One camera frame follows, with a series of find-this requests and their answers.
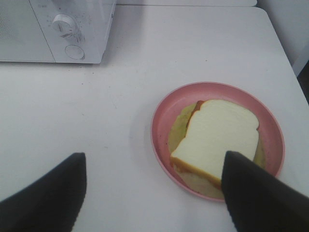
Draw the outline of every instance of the microwave dial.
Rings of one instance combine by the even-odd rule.
[[[52,22],[52,27],[63,38],[70,37],[79,31],[75,20],[66,14],[57,14]]]

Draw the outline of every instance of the microwave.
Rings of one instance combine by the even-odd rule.
[[[0,61],[100,63],[116,0],[0,0]]]

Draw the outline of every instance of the bread slice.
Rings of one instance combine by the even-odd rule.
[[[226,151],[254,159],[259,122],[251,111],[229,101],[208,100],[197,105],[199,109],[192,112],[185,137],[170,161],[178,174],[195,174],[220,189]]]

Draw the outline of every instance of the table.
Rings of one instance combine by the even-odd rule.
[[[118,0],[123,5],[255,6],[257,0]]]
[[[236,231],[224,203],[179,188],[150,140],[173,89],[215,81],[257,97],[281,126],[280,180],[309,195],[309,107],[265,11],[117,6],[100,65],[0,63],[0,200],[84,151],[74,232]]]

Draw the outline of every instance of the plate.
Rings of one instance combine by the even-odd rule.
[[[273,114],[251,94],[221,83],[200,82],[185,85],[168,94],[158,105],[152,120],[151,137],[156,158],[166,174],[180,187],[199,197],[223,201],[204,196],[191,190],[170,165],[168,148],[169,131],[181,110],[198,100],[223,99],[241,105],[252,111],[259,120],[259,134],[263,141],[266,157],[266,171],[278,176],[284,160],[284,139]]]

